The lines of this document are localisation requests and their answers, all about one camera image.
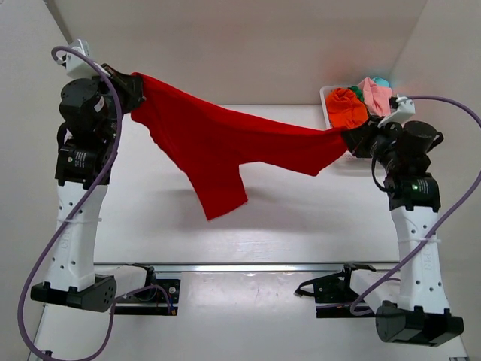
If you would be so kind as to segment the red t-shirt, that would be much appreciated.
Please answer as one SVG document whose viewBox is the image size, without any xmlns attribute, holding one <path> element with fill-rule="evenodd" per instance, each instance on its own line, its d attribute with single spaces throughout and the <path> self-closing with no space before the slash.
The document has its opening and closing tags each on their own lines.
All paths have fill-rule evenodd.
<svg viewBox="0 0 481 361">
<path fill-rule="evenodd" d="M 208 220 L 247 202 L 241 165 L 263 162 L 315 177 L 347 150 L 340 130 L 279 123 L 141 79 L 146 99 L 131 118 L 186 174 Z"/>
</svg>

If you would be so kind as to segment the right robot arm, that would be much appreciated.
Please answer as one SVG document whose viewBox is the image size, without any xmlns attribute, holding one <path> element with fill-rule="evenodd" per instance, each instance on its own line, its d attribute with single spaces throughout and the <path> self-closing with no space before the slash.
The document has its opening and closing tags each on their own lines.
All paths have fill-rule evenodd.
<svg viewBox="0 0 481 361">
<path fill-rule="evenodd" d="M 434 226 L 440 220 L 440 191 L 428 172 L 428 153 L 443 142 L 443 133 L 421 121 L 377 125 L 369 121 L 345 131 L 343 139 L 357 158 L 371 158 L 386 172 L 378 189 L 389 200 L 395 225 L 399 263 L 382 273 L 355 267 L 337 282 L 337 294 L 364 302 L 374 313 L 376 331 L 385 343 L 438 347 L 464 331 L 461 317 L 452 315 L 443 288 Z"/>
</svg>

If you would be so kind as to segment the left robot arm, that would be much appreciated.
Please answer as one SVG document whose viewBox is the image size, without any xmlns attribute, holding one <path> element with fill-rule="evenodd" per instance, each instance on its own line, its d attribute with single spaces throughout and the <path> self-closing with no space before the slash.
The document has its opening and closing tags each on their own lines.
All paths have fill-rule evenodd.
<svg viewBox="0 0 481 361">
<path fill-rule="evenodd" d="M 133 264 L 98 274 L 94 266 L 101 205 L 119 145 L 117 127 L 123 115 L 143 101 L 141 79 L 108 66 L 103 75 L 75 77 L 62 88 L 56 238 L 47 251 L 50 264 L 44 280 L 27 284 L 32 300 L 104 312 L 126 293 L 139 299 L 155 295 L 157 280 L 149 267 Z"/>
</svg>

